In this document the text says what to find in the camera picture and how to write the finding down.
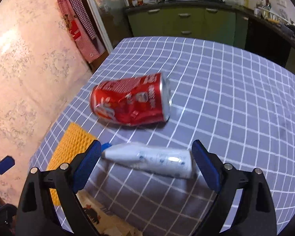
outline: drawer handle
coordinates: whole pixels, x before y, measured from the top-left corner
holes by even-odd
[[[205,10],[209,13],[217,13],[219,11],[218,9],[209,9],[209,8],[206,8]]]
[[[178,16],[181,18],[187,18],[187,17],[190,17],[190,14],[189,13],[180,13],[180,14],[178,14]]]
[[[155,12],[159,12],[161,9],[155,9],[155,10],[149,10],[147,11],[148,13],[155,13]]]
[[[191,34],[191,31],[181,31],[182,34],[188,35]]]

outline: blue grid tablecloth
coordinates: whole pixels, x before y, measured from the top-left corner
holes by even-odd
[[[103,80],[163,72],[169,122],[129,128],[99,120],[89,94]],[[30,166],[45,170],[70,122],[102,143],[142,142],[187,149],[193,140],[237,169],[265,173],[281,231],[295,213],[295,75],[260,56],[220,43],[174,37],[124,39],[62,112]],[[199,177],[172,179],[100,160],[85,189],[145,235],[190,235],[215,195]],[[230,227],[238,190],[223,230]],[[61,208],[64,228],[69,225]]]

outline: metal screw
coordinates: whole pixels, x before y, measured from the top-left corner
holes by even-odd
[[[255,171],[258,175],[262,174],[262,170],[259,169],[259,168],[256,168],[254,171]]]
[[[32,174],[35,174],[37,171],[38,171],[38,168],[36,168],[36,167],[30,169],[30,172]]]
[[[61,168],[62,170],[66,170],[68,167],[69,167],[69,164],[68,164],[68,163],[62,163],[62,164],[60,165],[60,168]]]
[[[224,168],[226,168],[227,170],[231,170],[233,168],[233,165],[230,163],[225,163]]]

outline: yellow sponge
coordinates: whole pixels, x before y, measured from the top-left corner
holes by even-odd
[[[84,153],[95,139],[79,125],[71,123],[53,153],[47,170],[54,170],[64,162],[72,162],[73,158],[77,154]],[[60,201],[56,189],[50,189],[50,193],[54,205],[59,206]]]

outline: black countertop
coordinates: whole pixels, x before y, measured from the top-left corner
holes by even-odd
[[[166,7],[206,7],[206,8],[215,8],[215,9],[221,9],[226,11],[232,11],[235,13],[240,13],[243,16],[247,18],[251,18],[253,20],[256,20],[264,25],[266,25],[268,28],[272,29],[274,32],[276,32],[278,35],[280,35],[282,38],[287,40],[289,44],[295,49],[295,38],[290,37],[283,33],[281,31],[281,28],[277,26],[276,24],[273,24],[267,20],[262,19],[261,17],[256,17],[254,15],[253,10],[239,7],[239,6],[231,6],[227,5],[225,3],[217,3],[217,2],[211,2],[211,1],[171,1],[171,2],[164,2],[164,3],[158,3],[158,4],[144,4],[142,6],[136,6],[136,7],[128,7],[126,8],[125,12],[128,15],[138,13],[141,11],[148,11],[153,9],[160,9],[160,8],[166,8]]]

